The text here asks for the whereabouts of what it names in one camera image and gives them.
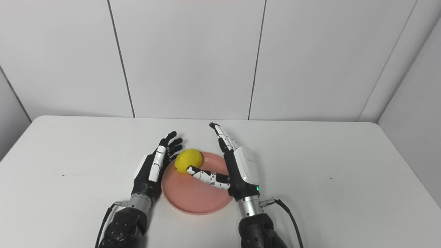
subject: yellow fruit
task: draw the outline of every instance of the yellow fruit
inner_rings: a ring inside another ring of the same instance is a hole
[[[182,174],[187,174],[187,167],[194,166],[199,168],[202,164],[202,155],[196,149],[186,149],[178,154],[175,160],[175,170]]]

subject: fingertip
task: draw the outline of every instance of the fingertip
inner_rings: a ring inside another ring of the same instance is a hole
[[[170,141],[171,139],[175,138],[176,135],[178,135],[178,133],[177,133],[176,131],[172,131],[172,132],[170,132],[170,133],[167,135],[166,139],[167,139],[168,141]]]
[[[176,145],[179,145],[179,144],[181,144],[182,142],[184,141],[184,139],[182,139],[182,138],[177,138],[177,139],[175,139],[173,142],[176,144]]]
[[[192,165],[189,165],[185,171],[187,171],[188,174],[193,176],[194,174],[200,172],[201,169],[194,167]]]
[[[212,128],[212,129],[216,129],[216,123],[214,123],[214,122],[210,122],[210,124],[209,124],[209,126]]]

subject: black robot forearm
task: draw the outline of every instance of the black robot forearm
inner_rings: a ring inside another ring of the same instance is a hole
[[[265,213],[240,220],[239,235],[242,248],[288,248]]]
[[[115,213],[99,248],[144,247],[146,231],[147,215],[134,207],[123,208]]]

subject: robotic hand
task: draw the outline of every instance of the robotic hand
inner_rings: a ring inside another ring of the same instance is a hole
[[[147,212],[161,195],[161,180],[166,167],[177,156],[174,153],[182,149],[182,138],[169,143],[175,137],[176,131],[169,133],[159,142],[153,153],[142,158],[127,207],[115,213],[100,242],[102,229],[112,208],[125,204],[114,203],[108,209],[98,234],[96,248],[144,247],[144,234],[148,226]]]
[[[229,176],[193,166],[189,166],[187,172],[214,187],[228,190],[228,194],[234,197],[242,215],[239,222],[242,248],[287,248],[274,231],[273,221],[262,209],[269,204],[278,203],[279,200],[260,201],[259,177],[253,153],[250,149],[239,146],[220,125],[212,122],[210,127],[219,137],[219,146],[224,153]]]

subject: tabletop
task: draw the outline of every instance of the tabletop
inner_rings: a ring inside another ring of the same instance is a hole
[[[0,162],[0,247],[93,247],[102,218],[128,200],[144,154],[176,130],[184,148],[222,155],[210,120],[42,116]],[[441,210],[379,126],[215,120],[255,154],[261,199],[290,207],[306,248],[439,248]],[[289,247],[294,227],[265,208]],[[161,197],[147,247],[240,247],[232,200],[207,215]]]

